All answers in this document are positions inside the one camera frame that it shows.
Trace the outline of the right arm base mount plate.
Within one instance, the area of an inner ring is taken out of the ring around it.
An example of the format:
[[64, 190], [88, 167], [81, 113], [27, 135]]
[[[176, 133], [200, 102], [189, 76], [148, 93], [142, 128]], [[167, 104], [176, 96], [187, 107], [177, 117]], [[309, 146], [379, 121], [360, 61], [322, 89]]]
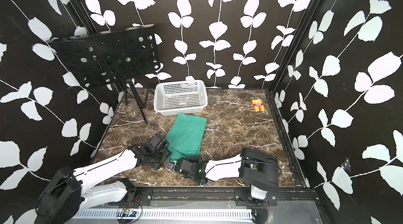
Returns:
[[271, 191], [265, 191], [255, 186], [236, 189], [234, 192], [236, 206], [247, 208], [267, 209], [277, 206], [277, 199]]

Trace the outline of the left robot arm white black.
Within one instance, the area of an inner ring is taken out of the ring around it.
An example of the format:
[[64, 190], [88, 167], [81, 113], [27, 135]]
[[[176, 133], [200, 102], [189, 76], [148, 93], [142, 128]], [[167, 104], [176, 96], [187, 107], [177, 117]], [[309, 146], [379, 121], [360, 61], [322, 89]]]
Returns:
[[71, 169], [59, 169], [42, 191], [35, 206], [38, 216], [49, 224], [64, 224], [78, 212], [125, 199], [134, 202], [136, 187], [127, 178], [112, 184], [102, 182], [140, 166], [158, 169], [170, 156], [169, 142], [156, 134], [149, 141], [133, 144], [103, 161]]

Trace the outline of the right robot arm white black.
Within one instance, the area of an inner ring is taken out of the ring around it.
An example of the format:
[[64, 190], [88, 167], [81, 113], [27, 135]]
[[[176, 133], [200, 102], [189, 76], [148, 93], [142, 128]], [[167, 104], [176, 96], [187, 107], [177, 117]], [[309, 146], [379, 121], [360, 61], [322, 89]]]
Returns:
[[268, 192], [279, 188], [278, 159], [250, 148], [243, 148], [240, 154], [219, 161], [187, 157], [172, 163], [175, 172], [199, 186], [227, 178], [240, 178], [250, 185], [250, 196], [254, 199], [264, 200]]

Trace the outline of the green long pants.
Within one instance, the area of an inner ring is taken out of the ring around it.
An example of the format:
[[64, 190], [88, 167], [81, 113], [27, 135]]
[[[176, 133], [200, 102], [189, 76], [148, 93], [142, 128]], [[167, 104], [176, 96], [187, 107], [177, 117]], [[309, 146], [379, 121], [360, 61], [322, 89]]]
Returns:
[[166, 136], [170, 159], [199, 157], [206, 125], [206, 118], [179, 113]]

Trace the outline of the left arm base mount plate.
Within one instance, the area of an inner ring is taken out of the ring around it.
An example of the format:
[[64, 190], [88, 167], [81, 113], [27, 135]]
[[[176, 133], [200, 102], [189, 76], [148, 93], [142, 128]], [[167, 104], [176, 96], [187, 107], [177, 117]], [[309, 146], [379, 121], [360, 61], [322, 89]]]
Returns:
[[127, 194], [123, 198], [123, 202], [126, 206], [150, 206], [153, 195], [152, 189], [147, 188], [134, 188], [128, 190]]

